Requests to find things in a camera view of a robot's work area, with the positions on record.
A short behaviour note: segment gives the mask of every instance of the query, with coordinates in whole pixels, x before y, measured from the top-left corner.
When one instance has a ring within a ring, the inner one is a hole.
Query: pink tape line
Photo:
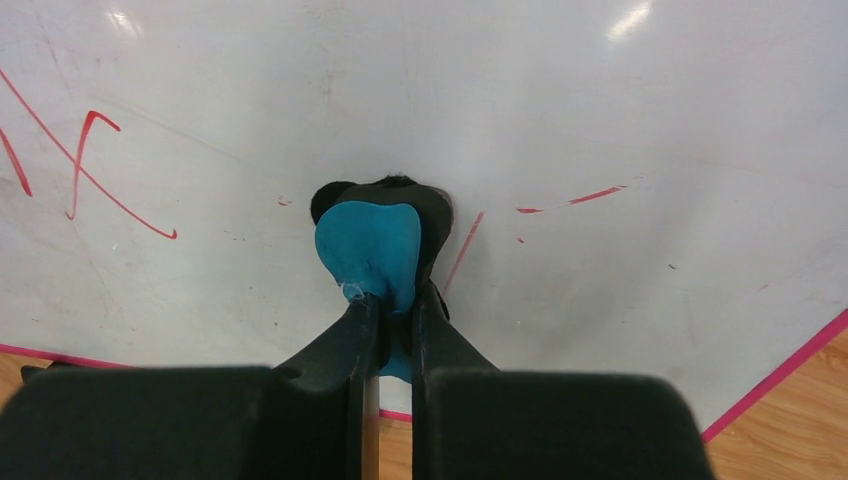
[[[840,333],[845,331],[846,328],[848,328],[848,310],[845,310],[836,318],[831,320],[830,323],[822,328],[819,333],[815,334],[810,341],[805,343],[798,349],[798,351],[793,353],[792,356],[786,359],[785,362],[780,364],[779,367],[771,372],[769,376],[764,378],[763,381],[752,388],[747,395],[742,397],[742,400],[739,400],[736,402],[736,405],[730,407],[730,410],[728,410],[727,413],[719,417],[718,420],[707,427],[707,429],[704,430],[704,433],[701,434],[701,438],[704,440],[704,443],[709,443],[712,439],[714,439],[716,435],[721,433],[721,431],[727,428],[728,425],[733,423],[755,403],[760,401],[760,399],[762,399],[774,387],[786,380],[786,377],[791,375],[792,372],[797,370],[798,367],[804,364],[804,362],[827,346],[828,343],[830,343]]]
[[[755,403],[762,399],[774,387],[783,382],[786,377],[792,374],[801,365],[809,360],[813,355],[818,353],[822,348],[827,346],[840,333],[848,329],[848,310],[839,314],[836,318],[830,321],[819,333],[815,334],[807,343],[792,354],[785,362],[780,364],[769,376],[757,384],[747,395],[730,407],[724,415],[713,422],[712,425],[704,430],[701,438],[704,443],[710,442],[734,420],[739,418]],[[41,358],[43,360],[51,360],[54,362],[66,362],[83,367],[93,368],[128,368],[127,365],[119,363],[104,362],[102,360],[92,360],[90,358],[77,357],[74,355],[64,355],[61,353],[45,352],[43,350],[33,350],[30,348],[14,347],[12,345],[4,345],[0,343],[0,352],[10,353],[12,355],[21,355],[24,357]],[[380,410],[380,416],[392,420],[400,420],[403,422],[411,422],[412,415],[402,412],[394,412],[391,410]]]
[[[40,358],[42,360],[50,360],[51,362],[64,362],[81,367],[91,368],[132,368],[129,365],[120,363],[104,362],[102,360],[94,360],[91,358],[77,357],[75,355],[65,355],[62,353],[46,352],[44,350],[35,350],[32,348],[15,347],[13,345],[5,345],[0,343],[0,352],[11,355],[20,355],[22,357]],[[401,420],[411,422],[412,415],[408,413],[393,412],[391,410],[380,410],[380,416],[390,418],[392,420]]]

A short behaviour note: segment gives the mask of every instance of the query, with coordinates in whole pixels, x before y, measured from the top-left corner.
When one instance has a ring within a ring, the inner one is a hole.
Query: white surface
[[[83,167],[179,236],[85,178],[68,220],[0,83],[0,342],[275,364],[345,305],[311,194],[402,171],[457,205],[440,285],[486,212],[448,303],[492,361],[661,375],[706,426],[845,306],[848,3],[530,3],[5,2],[0,68],[72,153],[120,125]]]

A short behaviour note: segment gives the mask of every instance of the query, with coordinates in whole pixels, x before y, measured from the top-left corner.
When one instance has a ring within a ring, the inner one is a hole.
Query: red x mark
[[[56,136],[53,135],[53,132],[51,132],[49,128],[47,128],[47,125],[45,125],[41,118],[38,116],[38,114],[35,113],[35,110],[33,110],[32,107],[29,106],[29,103],[24,100],[24,97],[20,94],[20,92],[18,92],[18,89],[15,88],[15,86],[12,84],[12,81],[9,80],[9,77],[6,76],[6,72],[4,72],[2,68],[0,68],[0,78],[3,79],[3,81],[9,87],[9,90],[11,90],[15,97],[17,97],[18,101],[21,102],[21,105],[23,105],[23,107],[26,109],[32,119],[35,120],[35,123],[37,123],[38,126],[41,127],[41,130],[43,130],[44,133],[47,134],[47,138],[49,138],[59,148],[59,150],[61,150],[61,152],[65,154],[68,160],[70,160],[71,163],[74,164],[73,201],[71,203],[70,213],[65,212],[65,215],[69,219],[73,220],[74,216],[76,216],[79,177],[80,174],[82,174],[85,178],[88,179],[88,181],[91,182],[92,185],[94,185],[98,190],[100,190],[103,195],[106,195],[106,197],[111,200],[112,203],[117,205],[118,208],[126,212],[129,216],[136,219],[139,223],[149,228],[150,230],[153,230],[159,235],[162,235],[165,238],[169,238],[171,240],[177,238],[176,230],[173,230],[171,233],[161,230],[153,226],[153,224],[151,224],[147,220],[141,218],[132,210],[130,210],[126,205],[121,203],[120,200],[115,198],[114,195],[112,195],[108,190],[106,190],[106,188],[103,187],[103,185],[101,185],[100,182],[98,182],[94,177],[92,177],[91,174],[88,173],[88,171],[85,169],[85,167],[82,166],[82,154],[83,150],[85,149],[85,141],[88,139],[88,133],[91,130],[91,126],[94,124],[94,121],[102,120],[107,125],[115,129],[115,131],[117,132],[121,131],[121,127],[119,127],[115,122],[110,120],[109,117],[107,117],[106,115],[103,115],[100,112],[95,112],[94,110],[89,110],[88,114],[86,114],[85,116],[85,121],[82,124],[82,130],[80,131],[80,139],[79,143],[77,144],[77,155],[76,157],[74,157],[73,155],[71,155],[68,149],[65,148],[65,146],[62,145],[59,140],[56,139]],[[9,155],[9,160],[12,162],[12,167],[15,169],[15,174],[17,174],[18,180],[21,182],[21,188],[23,188],[24,192],[31,197],[32,189],[30,189],[29,180],[27,180],[26,173],[24,173],[24,169],[21,166],[21,162],[18,160],[18,156],[15,154],[15,150],[12,148],[12,144],[9,142],[9,139],[6,137],[6,134],[3,132],[2,128],[0,128],[0,141],[2,141],[3,143],[3,148],[6,150],[6,154]]]

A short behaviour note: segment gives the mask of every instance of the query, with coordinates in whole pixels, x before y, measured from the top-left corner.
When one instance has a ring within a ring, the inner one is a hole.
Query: wooden floor
[[[0,405],[20,366],[45,360],[0,354]],[[721,480],[848,480],[848,331],[836,337],[708,445]],[[412,426],[382,419],[380,478],[409,479]]]

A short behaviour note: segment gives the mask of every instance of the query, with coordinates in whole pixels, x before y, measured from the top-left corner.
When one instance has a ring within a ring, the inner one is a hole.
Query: blue foam pad
[[[411,205],[339,203],[318,221],[315,248],[348,301],[371,293],[395,316],[412,309],[421,221]],[[381,374],[411,381],[409,359],[394,339],[392,355]]]

